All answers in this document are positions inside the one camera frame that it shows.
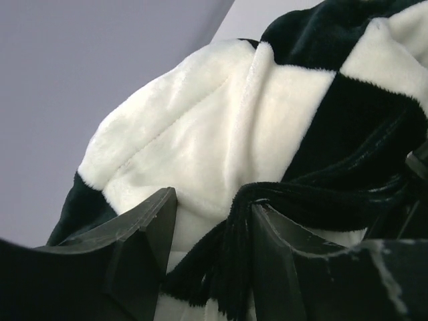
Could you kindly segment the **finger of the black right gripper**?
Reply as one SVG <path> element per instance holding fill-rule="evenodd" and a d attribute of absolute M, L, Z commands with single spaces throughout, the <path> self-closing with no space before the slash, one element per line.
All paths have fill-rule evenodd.
<path fill-rule="evenodd" d="M 427 239 L 427 141 L 408 154 L 405 164 L 410 174 L 410 188 L 415 203 L 397 238 Z"/>

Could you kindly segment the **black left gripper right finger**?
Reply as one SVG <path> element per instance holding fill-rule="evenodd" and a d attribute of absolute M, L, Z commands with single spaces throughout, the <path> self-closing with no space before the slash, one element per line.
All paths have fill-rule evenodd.
<path fill-rule="evenodd" d="M 341 247 L 267 205 L 253 215 L 258 320 L 426 320 L 427 242 Z"/>

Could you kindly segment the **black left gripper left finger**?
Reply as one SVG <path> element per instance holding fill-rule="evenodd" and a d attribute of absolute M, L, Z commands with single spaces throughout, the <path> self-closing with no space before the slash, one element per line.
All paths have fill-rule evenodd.
<path fill-rule="evenodd" d="M 175 190 L 163 188 L 58 246 L 2 241 L 1 319 L 152 320 L 176 210 Z"/>

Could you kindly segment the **black white checkered pillowcase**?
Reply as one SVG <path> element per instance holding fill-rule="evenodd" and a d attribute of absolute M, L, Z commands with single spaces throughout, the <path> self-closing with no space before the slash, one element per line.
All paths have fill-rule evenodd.
<path fill-rule="evenodd" d="M 203 47 L 109 113 L 48 244 L 173 187 L 158 315 L 245 320 L 252 205 L 357 244 L 403 205 L 405 157 L 426 138 L 427 2 L 323 1 L 258 41 Z"/>

